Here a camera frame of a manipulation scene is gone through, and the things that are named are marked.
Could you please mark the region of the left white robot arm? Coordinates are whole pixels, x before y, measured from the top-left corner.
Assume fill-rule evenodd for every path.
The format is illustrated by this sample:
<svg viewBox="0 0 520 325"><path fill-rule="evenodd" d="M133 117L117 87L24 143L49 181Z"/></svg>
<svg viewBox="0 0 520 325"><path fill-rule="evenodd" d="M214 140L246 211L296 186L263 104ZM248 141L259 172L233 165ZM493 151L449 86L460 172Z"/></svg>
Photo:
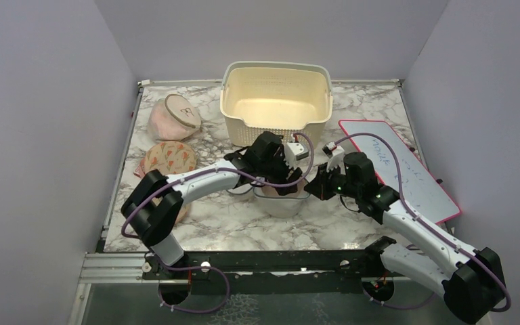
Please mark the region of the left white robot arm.
<svg viewBox="0 0 520 325"><path fill-rule="evenodd" d="M146 173L121 207L127 227L160 259L160 269L170 278L185 272L185 252L172 231L182 207L200 198L245 185L274 188L285 196L297 190L305 172L296 166L304 158L313 159L313 144L306 134L293 133L288 142L264 131L246 147L226 154L217 162L193 171L163 175Z"/></svg>

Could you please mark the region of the pink bra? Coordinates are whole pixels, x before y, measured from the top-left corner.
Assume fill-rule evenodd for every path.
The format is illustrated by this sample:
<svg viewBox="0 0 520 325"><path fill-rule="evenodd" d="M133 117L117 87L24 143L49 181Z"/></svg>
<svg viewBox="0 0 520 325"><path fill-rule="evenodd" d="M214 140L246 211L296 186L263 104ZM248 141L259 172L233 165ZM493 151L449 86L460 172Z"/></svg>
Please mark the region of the pink bra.
<svg viewBox="0 0 520 325"><path fill-rule="evenodd" d="M306 185L306 180L302 180L301 182L299 182L297 184L297 190L295 192L291 192L291 193L288 193L286 195L279 195L279 193L276 191L275 188L273 187L269 187L269 186L264 186L262 188L260 188L258 191L257 191L257 195L260 196L260 197L266 197L266 198L276 198L276 199L284 199L284 198L289 198L289 199L306 199L310 196L309 193L307 193L305 190L304 190L304 187Z"/></svg>

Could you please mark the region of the white mesh laundry bag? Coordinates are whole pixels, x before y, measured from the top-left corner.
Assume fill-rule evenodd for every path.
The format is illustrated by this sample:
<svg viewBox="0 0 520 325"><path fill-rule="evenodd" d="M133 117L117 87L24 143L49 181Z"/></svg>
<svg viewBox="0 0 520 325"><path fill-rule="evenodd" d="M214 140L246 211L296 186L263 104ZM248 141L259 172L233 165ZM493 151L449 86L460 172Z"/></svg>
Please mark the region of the white mesh laundry bag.
<svg viewBox="0 0 520 325"><path fill-rule="evenodd" d="M227 193L235 198L241 200L247 200L253 198L257 207L259 207L264 213L272 217L278 218L289 218L295 216L300 210L306 199L276 199L266 198L257 195L257 191L262 187L253 187L250 184L246 184L239 188L227 190Z"/></svg>

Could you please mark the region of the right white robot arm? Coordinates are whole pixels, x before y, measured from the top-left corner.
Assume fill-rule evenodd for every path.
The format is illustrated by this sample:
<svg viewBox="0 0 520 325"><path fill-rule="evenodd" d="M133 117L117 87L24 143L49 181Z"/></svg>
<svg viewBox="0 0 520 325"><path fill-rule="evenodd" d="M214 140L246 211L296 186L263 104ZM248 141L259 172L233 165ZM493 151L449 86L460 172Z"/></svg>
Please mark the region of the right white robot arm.
<svg viewBox="0 0 520 325"><path fill-rule="evenodd" d="M346 196L359 212L401 234L419 253L384 238L368 247L365 270L374 276L399 273L441 297L463 322L476 323L489 312L510 309L509 295L499 256L490 248L477 250L445 232L412 209L402 192L383 185L374 165L362 152L339 159L344 164L318 166L304 190L320 200Z"/></svg>

